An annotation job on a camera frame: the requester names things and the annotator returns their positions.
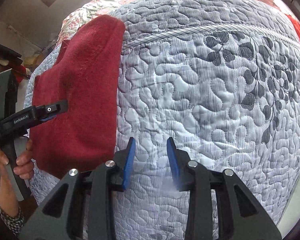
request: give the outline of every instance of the triangular cutout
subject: triangular cutout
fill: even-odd
[[[50,217],[59,218],[62,213],[67,191],[68,184],[63,184],[44,206],[44,208],[42,209],[43,214]]]
[[[234,186],[234,191],[237,196],[237,202],[240,210],[240,215],[242,217],[250,217],[252,215],[256,215],[257,209],[254,205],[250,202],[248,197],[243,193],[243,191],[239,188],[238,185]]]

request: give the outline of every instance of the human hand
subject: human hand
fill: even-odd
[[[26,150],[20,154],[17,158],[17,166],[13,169],[16,175],[19,175],[21,179],[31,179],[34,175],[34,163],[32,162],[32,141],[28,140],[26,144]],[[2,150],[0,150],[0,172],[1,181],[11,187],[8,173],[6,171],[6,165],[9,163],[8,158]]]

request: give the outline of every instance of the quilted stitching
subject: quilted stitching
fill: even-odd
[[[113,16],[126,25],[116,150],[129,136],[137,141],[131,187],[114,194],[118,239],[184,236],[189,195],[173,187],[169,136],[208,168],[234,169],[277,223],[300,174],[300,45],[291,23],[255,0],[139,0]],[[218,23],[250,31],[188,33]],[[53,65],[59,49],[31,77],[25,106],[34,76]],[[56,182],[36,170],[36,199]],[[217,238],[214,195],[213,207]]]

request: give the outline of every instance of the finger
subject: finger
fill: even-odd
[[[17,175],[21,174],[26,174],[30,171],[33,171],[34,169],[34,164],[32,161],[29,161],[28,163],[22,165],[22,166],[17,166],[13,169],[13,172]]]
[[[28,163],[29,161],[31,161],[32,156],[33,156],[32,151],[29,151],[29,150],[24,151],[17,158],[17,160],[16,160],[17,165],[21,166],[21,165],[24,165],[24,164]]]
[[[20,178],[21,179],[31,179],[34,175],[34,170],[28,172],[28,173],[25,173],[25,174],[21,174],[20,175]]]
[[[0,150],[0,164],[7,165],[8,163],[9,163],[9,159],[4,154],[4,152],[2,150]]]
[[[32,151],[32,140],[31,139],[28,140],[28,142],[26,144],[26,149],[28,151]]]

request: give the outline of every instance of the forearm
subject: forearm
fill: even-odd
[[[11,184],[1,177],[0,180],[0,207],[10,217],[16,217],[19,212],[19,203]]]

